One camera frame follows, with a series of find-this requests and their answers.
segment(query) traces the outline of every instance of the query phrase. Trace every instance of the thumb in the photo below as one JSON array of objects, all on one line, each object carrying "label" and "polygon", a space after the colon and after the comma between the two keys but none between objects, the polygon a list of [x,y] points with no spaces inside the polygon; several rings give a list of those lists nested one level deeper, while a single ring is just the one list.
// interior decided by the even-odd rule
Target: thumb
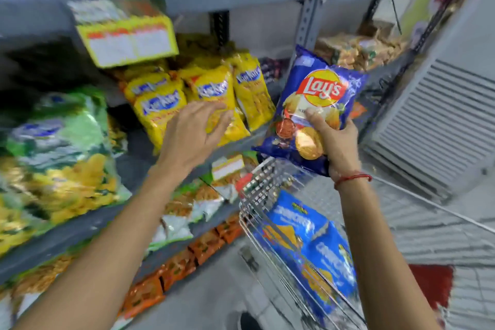
[{"label": "thumb", "polygon": [[208,134],[206,145],[209,147],[216,147],[220,142],[220,139],[225,134],[227,127],[232,121],[232,116],[234,115],[233,110],[228,110],[220,115],[220,119],[215,127],[215,129]]},{"label": "thumb", "polygon": [[306,115],[306,119],[319,133],[326,134],[333,131],[333,129],[329,127],[324,118],[316,110],[306,109],[304,114]]}]

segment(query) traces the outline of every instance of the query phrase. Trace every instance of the forearm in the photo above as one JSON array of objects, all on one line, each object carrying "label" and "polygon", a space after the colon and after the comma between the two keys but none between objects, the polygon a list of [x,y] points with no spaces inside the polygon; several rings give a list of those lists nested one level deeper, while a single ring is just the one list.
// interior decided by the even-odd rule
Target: forearm
[{"label": "forearm", "polygon": [[23,315],[16,330],[107,330],[139,269],[180,175],[140,193]]},{"label": "forearm", "polygon": [[343,217],[370,330],[438,330],[366,179],[340,184]]}]

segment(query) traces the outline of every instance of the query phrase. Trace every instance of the hand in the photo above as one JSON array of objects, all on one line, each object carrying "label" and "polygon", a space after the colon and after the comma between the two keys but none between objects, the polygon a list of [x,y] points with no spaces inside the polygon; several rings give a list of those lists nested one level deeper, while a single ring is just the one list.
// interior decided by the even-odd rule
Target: hand
[{"label": "hand", "polygon": [[361,171],[357,152],[357,128],[352,120],[347,120],[344,129],[335,130],[313,110],[307,110],[306,117],[323,138],[323,149],[330,162],[330,177],[334,181],[355,171]]},{"label": "hand", "polygon": [[181,109],[167,123],[160,156],[150,169],[149,179],[160,185],[164,177],[169,177],[178,185],[194,167],[203,163],[216,149],[234,112],[221,113],[217,126],[209,134],[205,132],[207,121],[215,111],[225,107],[221,102],[191,102]]}]

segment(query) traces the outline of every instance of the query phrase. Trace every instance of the yellow circle logo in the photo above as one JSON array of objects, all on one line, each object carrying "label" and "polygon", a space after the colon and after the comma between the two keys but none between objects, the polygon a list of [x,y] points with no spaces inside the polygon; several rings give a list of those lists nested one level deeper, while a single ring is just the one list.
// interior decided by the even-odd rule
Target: yellow circle logo
[{"label": "yellow circle logo", "polygon": [[347,81],[341,81],[332,70],[314,70],[301,82],[297,94],[302,94],[316,107],[328,107],[343,97]]}]

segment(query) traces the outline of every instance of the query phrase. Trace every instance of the person's left hand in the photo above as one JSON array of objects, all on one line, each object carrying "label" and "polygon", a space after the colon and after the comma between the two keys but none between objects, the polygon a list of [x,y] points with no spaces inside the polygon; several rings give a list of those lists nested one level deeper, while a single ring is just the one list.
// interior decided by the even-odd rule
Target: person's left hand
[{"label": "person's left hand", "polygon": [[168,177],[179,184],[209,157],[225,134],[234,112],[223,112],[209,134],[205,132],[207,121],[215,111],[224,108],[221,102],[191,102],[167,123],[160,156],[150,170],[155,183]]}]

